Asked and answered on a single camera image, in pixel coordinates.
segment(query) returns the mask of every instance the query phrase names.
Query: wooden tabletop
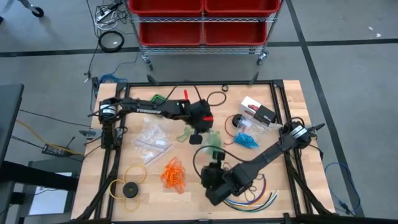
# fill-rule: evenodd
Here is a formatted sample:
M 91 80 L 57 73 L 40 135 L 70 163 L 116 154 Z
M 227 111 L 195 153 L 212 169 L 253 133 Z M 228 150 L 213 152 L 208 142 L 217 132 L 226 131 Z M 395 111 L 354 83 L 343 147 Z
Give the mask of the wooden tabletop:
M 306 124 L 310 124 L 310 118 L 305 104 L 303 92 L 300 82 L 297 80 L 284 81 L 285 92 L 290 106 L 290 113 L 292 116 L 299 116 L 304 119 Z M 99 88 L 98 98 L 96 101 L 95 110 L 98 109 L 98 103 L 106 98 L 113 97 L 116 89 L 116 84 L 102 84 Z M 172 89 L 172 86 L 156 86 L 156 87 L 134 87 L 131 88 L 130 97 L 140 98 L 143 100 L 150 100 L 154 94 L 161 94 L 167 96 Z M 198 86 L 202 98 L 213 91 L 220 91 L 221 87 L 218 85 L 212 86 Z M 184 97 L 183 90 L 188 91 L 189 99 L 194 102 L 198 99 L 197 93 L 192 86 L 178 87 L 170 99 L 182 99 Z M 240 102 L 245 96 L 261 102 L 264 106 L 274 110 L 272 103 L 271 91 L 269 85 L 230 85 L 227 94 L 227 100 L 224 104 L 217 107 L 212 107 L 211 112 L 214 115 L 213 129 L 221 133 L 222 140 L 231 141 L 231 138 L 225 133 L 224 122 L 225 119 L 239 112 Z M 213 95 L 210 98 L 210 103 L 214 104 L 222 101 L 222 95 Z M 282 102 L 279 102 L 280 108 L 283 109 Z M 199 146 L 192 146 L 185 141 L 183 143 L 176 141 L 176 137 L 183 133 L 185 123 L 183 121 L 171 121 L 167 119 L 159 120 L 160 118 L 154 115 L 132 113 L 126 116 L 126 127 L 128 132 L 123 137 L 121 158 L 119 164 L 119 179 L 123 178 L 124 171 L 134 164 L 143 164 L 138 149 L 134 147 L 134 140 L 142 131 L 144 118 L 150 118 L 155 122 L 161 122 L 163 127 L 167 128 L 167 133 L 170 134 L 169 139 L 172 141 L 171 150 L 157 159 L 147 167 L 147 176 L 145 180 L 139 185 L 140 205 L 135 212 L 128 212 L 125 210 L 123 200 L 115 200 L 112 221 L 139 221 L 139 220 L 197 220 L 197 219 L 230 219 L 230 218 L 280 218 L 285 212 L 294 216 L 292 205 L 292 197 L 290 195 L 289 183 L 287 180 L 287 173 L 283 156 L 280 156 L 267 167 L 263 168 L 260 173 L 264 174 L 267 179 L 266 194 L 279 190 L 279 196 L 276 201 L 267 209 L 256 212 L 246 213 L 235 211 L 224 204 L 213 206 L 205 197 L 205 189 L 200 184 L 200 178 L 196 175 L 192 166 L 192 157 Z M 92 128 L 100 128 L 97 117 L 93 118 L 91 123 Z M 233 131 L 233 126 L 228 123 L 227 128 Z M 278 140 L 278 132 L 273 131 L 265 134 L 261 139 L 260 150 L 264 150 L 271 146 Z M 92 151 L 100 144 L 100 141 L 89 144 L 86 148 L 86 154 Z M 258 151 L 247 149 L 237 144 L 224 146 L 224 149 L 235 154 L 242 159 L 254 158 Z M 111 164 L 113 163 L 113 155 L 111 155 Z M 165 165 L 177 156 L 185 168 L 185 192 L 183 194 L 176 193 L 175 189 L 166 189 L 160 180 Z M 104 159 L 104 149 L 98 149 L 91 153 L 85 160 L 81 168 L 79 185 L 76 192 L 75 202 L 72 211 L 72 218 L 79 216 L 87 205 L 93 199 L 100 182 L 101 168 Z M 205 152 L 199 153 L 197 156 L 197 167 L 201 169 L 204 165 L 210 162 L 210 156 Z M 231 156 L 226 156 L 225 162 L 232 166 L 238 163 L 236 159 Z M 312 147 L 308 147 L 302 151 L 302 163 L 305 171 L 308 186 L 317 196 L 319 201 L 329 211 L 334 212 L 333 201 L 331 199 L 328 183 L 326 181 L 323 165 L 318 151 Z M 126 176 L 127 181 L 137 182 L 142 177 L 143 172 L 139 168 L 131 169 Z M 261 191 L 262 183 L 256 180 L 254 185 L 257 186 L 258 191 Z M 116 183 L 116 196 L 122 197 L 122 183 Z M 297 186 L 300 204 L 302 210 L 305 210 L 300 187 Z M 105 216 L 106 206 L 108 204 L 108 192 L 105 193 L 103 200 L 102 217 Z M 235 200 L 245 201 L 242 194 Z M 136 199 L 127 199 L 126 206 L 134 208 L 136 206 Z

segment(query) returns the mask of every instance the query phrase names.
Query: orange object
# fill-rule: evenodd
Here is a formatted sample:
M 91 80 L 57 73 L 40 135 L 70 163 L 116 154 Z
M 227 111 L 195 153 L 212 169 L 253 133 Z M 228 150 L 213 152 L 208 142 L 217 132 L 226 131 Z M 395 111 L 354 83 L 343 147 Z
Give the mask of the orange object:
M 185 168 L 181 161 L 174 157 L 166 166 L 160 179 L 164 183 L 164 187 L 170 189 L 174 187 L 177 193 L 184 193 L 185 186 Z

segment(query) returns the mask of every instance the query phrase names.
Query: wire shelf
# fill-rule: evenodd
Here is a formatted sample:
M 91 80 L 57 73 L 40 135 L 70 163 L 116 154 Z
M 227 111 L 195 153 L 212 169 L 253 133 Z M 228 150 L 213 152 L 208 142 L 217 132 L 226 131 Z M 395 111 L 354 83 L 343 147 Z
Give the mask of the wire shelf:
M 275 17 L 133 17 L 133 22 L 275 22 Z
M 184 54 L 254 54 L 260 55 L 264 52 L 264 46 L 244 46 L 244 47 L 145 47 L 142 52 L 148 55 L 184 55 Z

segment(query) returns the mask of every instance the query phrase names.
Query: red bin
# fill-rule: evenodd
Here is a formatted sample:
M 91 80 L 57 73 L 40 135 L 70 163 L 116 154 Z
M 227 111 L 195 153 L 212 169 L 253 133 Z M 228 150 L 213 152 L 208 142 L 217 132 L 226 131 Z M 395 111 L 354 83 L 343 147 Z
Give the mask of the red bin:
M 207 16 L 266 17 L 279 10 L 279 0 L 205 0 Z
M 129 0 L 129 8 L 140 17 L 198 17 L 203 0 Z
M 207 22 L 206 45 L 262 45 L 266 42 L 265 22 Z
M 194 46 L 201 43 L 199 22 L 141 22 L 140 43 L 146 46 Z

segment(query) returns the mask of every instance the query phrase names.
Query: small box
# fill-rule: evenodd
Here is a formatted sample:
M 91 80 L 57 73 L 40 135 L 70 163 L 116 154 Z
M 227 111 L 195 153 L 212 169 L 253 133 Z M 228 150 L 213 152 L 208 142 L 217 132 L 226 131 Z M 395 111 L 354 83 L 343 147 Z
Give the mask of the small box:
M 260 125 L 268 126 L 270 123 L 275 123 L 276 113 L 248 96 L 243 99 L 241 110 L 258 121 Z

